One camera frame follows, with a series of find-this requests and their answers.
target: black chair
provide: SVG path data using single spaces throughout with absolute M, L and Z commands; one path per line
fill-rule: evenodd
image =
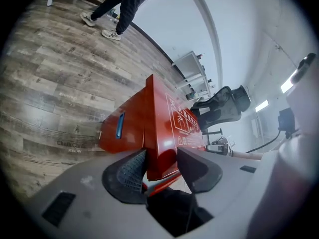
M 220 89 L 207 101 L 196 102 L 190 109 L 197 117 L 200 129 L 206 130 L 212 125 L 224 122 L 238 121 L 241 112 L 250 106 L 250 98 L 243 86 L 231 90 L 228 86 Z M 200 114 L 199 109 L 209 108 Z

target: blue slot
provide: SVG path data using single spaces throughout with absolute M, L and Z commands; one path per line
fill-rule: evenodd
M 125 113 L 122 113 L 119 116 L 118 125 L 116 127 L 116 132 L 115 132 L 115 138 L 116 139 L 121 139 L 121 137 L 122 137 L 122 128 L 123 128 L 124 114 Z

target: person's leg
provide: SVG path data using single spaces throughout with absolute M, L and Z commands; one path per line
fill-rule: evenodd
M 105 13 L 107 13 L 114 6 L 121 3 L 122 0 L 105 0 L 100 6 L 91 14 L 91 19 L 96 20 L 102 17 Z
M 102 35 L 108 39 L 121 40 L 121 34 L 128 28 L 139 6 L 144 1 L 145 0 L 122 0 L 121 16 L 116 29 L 111 31 L 102 30 Z
M 122 0 L 105 0 L 100 6 L 98 6 L 93 13 L 82 12 L 80 14 L 81 18 L 88 26 L 94 26 L 95 20 L 103 16 L 114 6 L 118 5 Z

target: ceiling light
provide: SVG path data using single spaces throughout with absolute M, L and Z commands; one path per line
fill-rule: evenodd
M 258 105 L 255 109 L 256 112 L 259 112 L 261 109 L 265 108 L 268 106 L 268 100 L 262 102 L 260 105 Z
M 283 83 L 283 84 L 281 85 L 280 88 L 281 88 L 281 90 L 282 90 L 283 93 L 286 92 L 288 89 L 290 89 L 290 88 L 293 86 L 293 84 L 291 83 L 291 77 L 292 77 L 296 72 L 297 72 L 297 70 L 294 71 L 293 74 L 285 81 L 285 83 Z

